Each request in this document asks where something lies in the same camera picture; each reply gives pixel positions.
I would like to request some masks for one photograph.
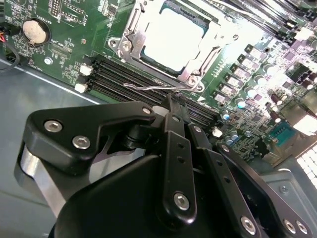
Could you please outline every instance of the chip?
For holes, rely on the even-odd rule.
[[[239,66],[236,66],[235,64],[232,66],[231,70],[234,75],[240,78],[248,78],[251,76],[249,72],[243,70],[242,68],[240,68]]]
[[[284,84],[283,84],[283,87],[284,88],[289,88],[291,86],[291,84],[289,83],[289,82],[285,82]]]
[[[245,66],[248,69],[257,69],[259,66],[254,63],[251,59],[245,57],[244,55],[241,55],[238,58],[238,61],[241,63],[241,65]]]
[[[190,34],[185,36],[184,29]],[[165,8],[157,20],[148,25],[146,34],[144,54],[179,72],[200,52],[204,30],[181,14]]]
[[[239,79],[236,79],[234,77],[232,77],[231,75],[227,75],[225,77],[225,80],[228,84],[234,86],[234,87],[241,87],[243,85],[243,82],[240,81]]]
[[[264,53],[262,53],[260,50],[254,48],[251,45],[248,45],[246,47],[245,52],[247,52],[250,56],[252,56],[253,58],[256,58],[257,60],[263,60],[266,57]]]

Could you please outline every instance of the metal lever arm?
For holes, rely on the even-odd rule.
[[[261,226],[269,237],[312,238],[308,225],[260,176],[231,148],[218,144],[216,150],[225,158],[240,191],[256,209]]]
[[[34,156],[78,175],[89,169],[95,156],[119,132],[134,124],[150,125],[155,118],[142,102],[41,110],[29,115],[23,142]]]

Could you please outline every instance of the capacitor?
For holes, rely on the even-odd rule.
[[[235,103],[237,104],[238,108],[245,108],[246,102],[243,100],[243,98],[237,98]]]
[[[248,86],[244,89],[244,91],[246,92],[246,94],[248,95],[248,97],[250,98],[254,98],[257,94],[256,90],[254,90],[253,87]]]
[[[230,119],[230,115],[229,115],[229,112],[227,110],[224,110],[221,112],[221,117],[222,119],[224,120],[229,120]]]
[[[317,73],[312,73],[310,76],[309,76],[309,79],[314,82],[314,83],[317,83]]]
[[[279,123],[281,122],[281,118],[279,117],[279,115],[276,113],[276,112],[270,112],[269,114],[272,118],[272,120],[275,122],[275,123]]]
[[[266,65],[263,66],[263,70],[270,76],[273,76],[275,75],[278,71],[279,71],[279,68],[268,63]]]
[[[280,99],[280,97],[278,97],[276,94],[272,94],[271,99],[278,106],[283,103],[283,101]]]
[[[312,83],[309,81],[309,80],[305,80],[303,83],[302,83],[302,86],[304,88],[306,88],[307,90],[311,90],[314,86],[312,85]]]
[[[317,40],[314,40],[312,43],[311,43],[311,47],[317,51]]]
[[[233,140],[231,139],[230,136],[227,136],[227,137],[225,138],[225,141],[226,141],[226,144],[227,144],[227,145],[232,145],[232,143],[233,143]]]
[[[231,140],[233,140],[233,141],[239,139],[239,135],[238,135],[238,132],[236,130],[230,132],[230,136],[231,136]]]
[[[254,77],[253,79],[259,86],[263,86],[263,85],[266,85],[267,83],[267,80],[264,78],[263,75],[257,75]]]

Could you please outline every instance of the silver screw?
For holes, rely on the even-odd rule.
[[[282,193],[284,193],[284,194],[288,194],[288,188],[286,187],[286,186],[280,186],[279,187],[279,190],[282,192]]]
[[[190,86],[194,86],[195,83],[197,82],[197,77],[196,76],[190,76],[189,79],[188,79],[188,84]]]
[[[302,233],[306,235],[308,234],[306,227],[302,223],[300,223],[299,221],[296,221],[296,224],[298,225],[298,228],[301,230]]]
[[[222,145],[221,147],[223,148],[223,150],[224,150],[225,152],[229,152],[228,147],[226,147],[225,145]]]
[[[182,193],[178,192],[174,195],[174,202],[180,210],[187,211],[189,209],[188,198]]]
[[[287,221],[287,220],[284,220],[284,224],[285,224],[286,228],[287,228],[292,234],[296,234],[295,227],[293,226],[292,223],[290,223],[290,222]]]
[[[131,43],[128,41],[123,42],[123,49],[129,51],[131,49]]]
[[[53,64],[53,60],[52,60],[52,58],[51,57],[45,57],[44,58],[44,63],[46,63],[47,65],[51,65],[51,64]]]
[[[146,113],[146,114],[151,114],[151,111],[147,108],[143,108],[143,111]]]
[[[246,137],[251,137],[251,136],[252,136],[252,132],[250,132],[249,130],[247,130],[247,131],[244,133],[244,135],[245,135]]]
[[[253,222],[249,218],[243,216],[241,217],[240,221],[242,226],[244,227],[244,229],[246,229],[248,233],[250,233],[253,236],[256,234],[257,232],[256,227],[254,226]]]
[[[202,130],[198,126],[194,126],[195,131],[202,132]]]
[[[90,140],[82,135],[78,135],[73,139],[73,145],[77,149],[87,150],[90,147]]]
[[[172,116],[173,120],[176,121],[176,122],[179,122],[179,119],[175,116]]]
[[[60,132],[63,129],[63,126],[55,121],[55,120],[48,120],[46,123],[44,123],[44,127],[49,132]]]

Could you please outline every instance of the green circuit board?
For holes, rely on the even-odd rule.
[[[234,19],[239,37],[232,44],[224,47],[209,68],[202,80],[206,88],[204,92],[184,92],[184,94],[213,112],[229,111],[230,129],[224,132],[223,138],[236,130],[239,139],[233,144],[233,148],[248,159],[255,142],[262,137],[269,138],[270,132],[276,127],[266,107],[267,102],[271,102],[270,92],[274,91],[278,96],[286,96],[283,104],[277,107],[277,111],[289,101],[300,99],[307,90],[292,83],[285,72],[297,63],[317,71],[314,61],[315,52],[304,46],[296,50],[290,49],[232,10],[217,3],[209,2],[209,4]],[[30,59],[28,63],[30,67],[67,84],[75,85],[84,56],[101,55],[111,58],[114,62],[120,62],[119,57],[109,48],[107,40],[110,37],[121,37],[133,5],[134,0],[5,0],[6,22],[22,26],[26,19],[37,18],[45,22],[51,31],[51,40],[40,47],[27,44],[23,35],[13,36],[9,41],[14,43],[22,56]],[[297,23],[316,32],[315,27],[300,19]],[[264,57],[255,60],[257,67],[250,70],[250,77],[241,79],[242,85],[228,96],[228,100],[224,102],[215,100],[219,86],[225,83],[225,76],[231,73],[234,64],[239,64],[238,59],[241,55],[247,55],[245,49],[249,45],[261,51]],[[285,57],[289,53],[294,54],[292,59]],[[50,64],[47,64],[46,58],[52,60]],[[268,63],[278,66],[279,72],[275,76],[268,76],[268,84],[260,87],[253,80],[253,76],[265,74],[263,65]],[[134,66],[128,64],[126,66],[152,78],[151,75]],[[283,87],[286,82],[290,83],[287,88]],[[244,88],[247,85],[256,89],[258,95],[256,100],[249,98],[245,93]],[[107,95],[95,91],[90,93],[107,102],[115,102]],[[242,98],[246,102],[244,109],[237,108],[235,103],[237,98]],[[246,132],[250,132],[251,136],[246,136]]]

